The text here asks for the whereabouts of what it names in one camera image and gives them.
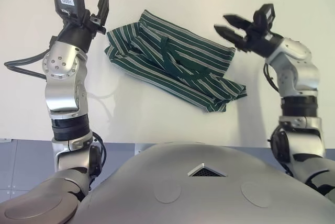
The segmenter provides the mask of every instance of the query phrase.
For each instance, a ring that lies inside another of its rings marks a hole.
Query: gray floor
[[[134,156],[134,144],[107,143],[107,161],[103,172],[92,184],[96,187],[129,158]],[[281,170],[268,148],[235,148],[249,153]],[[335,149],[327,150],[335,160]],[[53,174],[53,154],[49,141],[13,140],[0,143],[0,202],[31,190]]]

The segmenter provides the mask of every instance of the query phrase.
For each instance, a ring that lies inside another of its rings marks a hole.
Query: striped fabric
[[[226,111],[247,95],[245,86],[223,78],[235,48],[227,48],[145,10],[137,23],[107,33],[110,61],[201,109]]]

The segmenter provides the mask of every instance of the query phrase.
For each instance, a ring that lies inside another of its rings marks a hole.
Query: gray robot body
[[[86,196],[70,223],[315,224],[334,223],[334,215],[331,201],[253,156],[172,143],[127,161]]]

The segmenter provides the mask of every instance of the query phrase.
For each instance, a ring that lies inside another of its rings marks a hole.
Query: vent grille
[[[213,167],[209,167],[204,163],[193,168],[187,174],[189,177],[227,177],[227,175]]]
[[[192,177],[221,177],[221,175],[206,168],[202,168],[198,172],[193,174]]]

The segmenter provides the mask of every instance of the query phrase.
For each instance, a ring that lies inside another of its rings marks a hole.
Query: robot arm
[[[88,194],[106,159],[102,139],[89,126],[84,83],[86,53],[96,33],[106,32],[103,26],[109,3],[99,0],[98,14],[91,15],[84,0],[54,1],[64,27],[51,39],[50,49],[5,65],[13,71],[47,80],[46,101],[54,133],[56,173],[21,197],[2,203],[1,223],[66,223]],[[42,58],[45,75],[17,67]],[[92,144],[93,138],[102,144],[104,152]]]
[[[311,52],[300,42],[270,31],[275,18],[272,4],[257,10],[253,22],[237,15],[224,17],[247,35],[243,38],[218,25],[216,31],[239,50],[264,57],[264,70],[270,65],[277,74],[278,88],[264,71],[282,98],[283,114],[269,140],[275,158],[288,174],[335,203],[335,162],[324,158],[321,119],[317,116],[319,72],[311,62]]]

